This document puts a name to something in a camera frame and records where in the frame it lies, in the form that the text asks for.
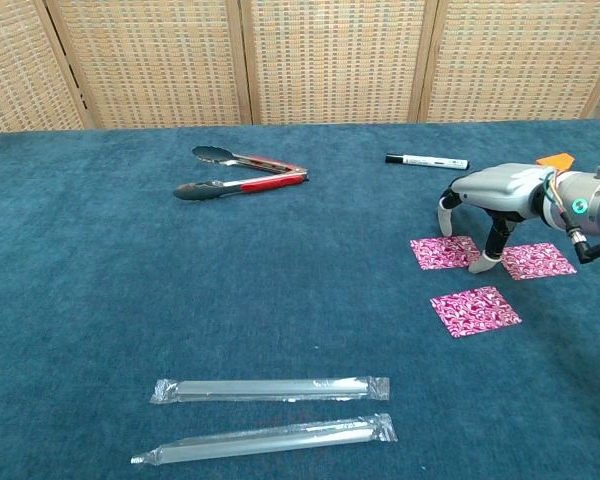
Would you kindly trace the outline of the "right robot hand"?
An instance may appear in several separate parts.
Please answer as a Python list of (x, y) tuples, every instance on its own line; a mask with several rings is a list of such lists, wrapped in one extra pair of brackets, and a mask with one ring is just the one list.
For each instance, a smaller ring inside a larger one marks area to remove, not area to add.
[(504, 163), (455, 179), (441, 195), (437, 218), (441, 234), (452, 235), (452, 211), (461, 204), (483, 209), (492, 226), (480, 256), (471, 262), (473, 274), (486, 272), (501, 261), (515, 227), (539, 214), (533, 197), (556, 169), (548, 166)]

